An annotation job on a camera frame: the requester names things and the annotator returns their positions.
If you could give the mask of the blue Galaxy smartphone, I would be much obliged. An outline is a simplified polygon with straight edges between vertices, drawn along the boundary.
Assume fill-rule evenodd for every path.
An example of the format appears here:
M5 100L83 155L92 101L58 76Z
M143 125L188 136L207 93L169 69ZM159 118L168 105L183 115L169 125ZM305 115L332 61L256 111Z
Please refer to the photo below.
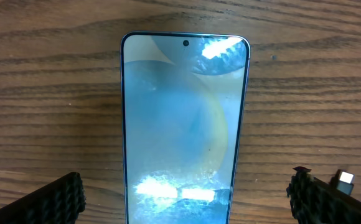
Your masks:
M230 221L250 51L240 35L123 37L127 223Z

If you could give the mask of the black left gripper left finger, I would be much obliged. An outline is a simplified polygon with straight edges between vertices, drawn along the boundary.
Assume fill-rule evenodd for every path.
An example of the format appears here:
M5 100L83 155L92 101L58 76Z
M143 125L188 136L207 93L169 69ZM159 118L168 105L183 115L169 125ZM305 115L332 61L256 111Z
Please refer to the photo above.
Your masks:
M73 224L85 207L80 174L71 172L0 208L0 224Z

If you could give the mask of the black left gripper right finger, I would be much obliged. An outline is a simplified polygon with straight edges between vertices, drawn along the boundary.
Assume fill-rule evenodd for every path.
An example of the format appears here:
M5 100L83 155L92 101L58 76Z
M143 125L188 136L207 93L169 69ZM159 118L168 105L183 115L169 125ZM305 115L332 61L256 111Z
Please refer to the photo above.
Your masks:
M329 183L295 167L286 189L291 213L299 224L361 224L361 202L351 197L355 176L338 170Z

